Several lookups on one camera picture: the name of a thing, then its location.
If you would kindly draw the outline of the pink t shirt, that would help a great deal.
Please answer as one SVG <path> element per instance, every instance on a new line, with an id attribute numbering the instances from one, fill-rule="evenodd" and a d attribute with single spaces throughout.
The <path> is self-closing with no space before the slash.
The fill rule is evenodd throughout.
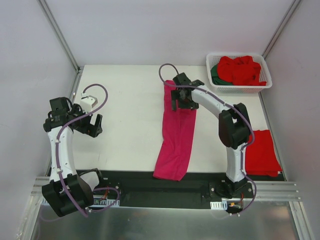
<path id="1" fill-rule="evenodd" d="M 162 119 L 163 142 L 155 164 L 153 177 L 180 181 L 187 173 L 195 133 L 196 110 L 172 110 L 172 80 L 164 85 L 164 112 Z"/>

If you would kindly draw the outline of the white plastic laundry basket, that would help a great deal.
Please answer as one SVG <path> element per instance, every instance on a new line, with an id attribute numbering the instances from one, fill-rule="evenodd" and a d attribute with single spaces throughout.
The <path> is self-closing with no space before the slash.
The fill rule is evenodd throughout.
<path id="1" fill-rule="evenodd" d="M 273 85 L 267 63 L 259 54 L 209 53 L 206 68 L 209 83 L 221 93 L 255 94 Z"/>

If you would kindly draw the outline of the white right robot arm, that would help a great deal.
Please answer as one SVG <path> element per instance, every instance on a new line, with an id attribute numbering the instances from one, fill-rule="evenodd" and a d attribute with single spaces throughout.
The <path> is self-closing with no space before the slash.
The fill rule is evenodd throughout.
<path id="1" fill-rule="evenodd" d="M 183 72 L 173 78 L 171 91 L 172 110 L 196 110 L 203 106 L 218 119 L 218 136 L 226 147 L 227 169 L 224 182 L 214 188 L 222 198 L 235 198 L 247 184 L 245 153 L 252 134 L 252 127 L 246 106 L 243 103 L 231 105 L 220 99 L 200 80 L 191 81 Z"/>

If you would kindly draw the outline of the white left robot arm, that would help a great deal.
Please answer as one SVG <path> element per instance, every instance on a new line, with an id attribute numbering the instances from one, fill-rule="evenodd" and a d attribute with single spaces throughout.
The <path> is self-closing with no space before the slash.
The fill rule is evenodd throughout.
<path id="1" fill-rule="evenodd" d="M 51 147 L 51 174 L 49 183 L 41 192 L 58 217 L 64 217 L 78 209 L 93 205 L 93 193 L 99 195 L 106 189 L 100 170 L 93 168 L 77 173 L 73 154 L 74 132 L 96 138 L 102 133 L 102 115 L 91 124 L 93 107 L 98 99 L 92 95 L 72 103 L 67 97 L 49 101 L 51 110 L 43 124 Z"/>

